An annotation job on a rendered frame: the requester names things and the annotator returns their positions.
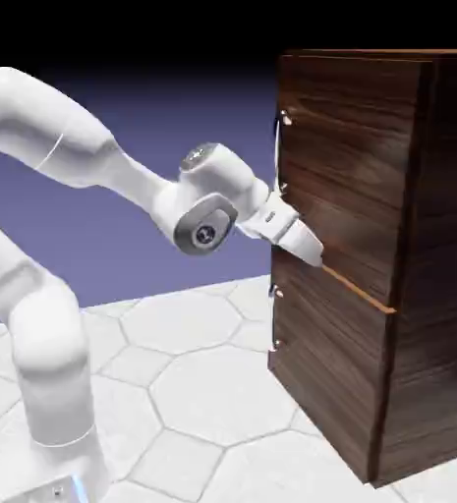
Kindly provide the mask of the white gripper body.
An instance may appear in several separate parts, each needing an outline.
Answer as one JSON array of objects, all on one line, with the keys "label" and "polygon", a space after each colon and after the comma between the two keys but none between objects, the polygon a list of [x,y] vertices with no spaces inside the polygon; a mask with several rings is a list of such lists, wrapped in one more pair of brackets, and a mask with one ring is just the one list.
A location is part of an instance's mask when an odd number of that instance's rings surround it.
[{"label": "white gripper body", "polygon": [[300,219],[291,224],[277,246],[312,267],[322,267],[323,243]]}]

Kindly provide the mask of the dark wood tall door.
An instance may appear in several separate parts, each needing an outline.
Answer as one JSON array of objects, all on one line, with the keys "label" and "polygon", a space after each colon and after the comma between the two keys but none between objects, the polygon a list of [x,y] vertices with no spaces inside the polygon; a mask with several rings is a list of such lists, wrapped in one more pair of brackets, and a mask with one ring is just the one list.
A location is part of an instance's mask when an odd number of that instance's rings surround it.
[{"label": "dark wood tall door", "polygon": [[390,306],[421,66],[280,60],[280,176],[323,242],[324,263]]}]

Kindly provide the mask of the dark wood short door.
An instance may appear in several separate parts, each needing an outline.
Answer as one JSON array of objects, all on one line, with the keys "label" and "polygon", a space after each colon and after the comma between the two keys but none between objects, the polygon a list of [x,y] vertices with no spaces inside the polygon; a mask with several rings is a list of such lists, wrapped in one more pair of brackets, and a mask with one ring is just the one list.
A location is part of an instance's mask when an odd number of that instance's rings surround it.
[{"label": "dark wood short door", "polygon": [[268,367],[363,482],[375,479],[387,330],[394,316],[321,269],[271,251],[283,345]]}]

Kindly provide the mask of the dark wood cabinet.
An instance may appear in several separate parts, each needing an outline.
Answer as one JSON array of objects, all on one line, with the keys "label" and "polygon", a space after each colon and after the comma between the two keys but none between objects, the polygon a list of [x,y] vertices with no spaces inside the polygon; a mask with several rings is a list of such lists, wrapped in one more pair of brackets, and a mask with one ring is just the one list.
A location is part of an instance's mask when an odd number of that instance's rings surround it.
[{"label": "dark wood cabinet", "polygon": [[295,49],[284,56],[409,60],[421,66],[387,330],[375,479],[457,458],[457,49]]}]

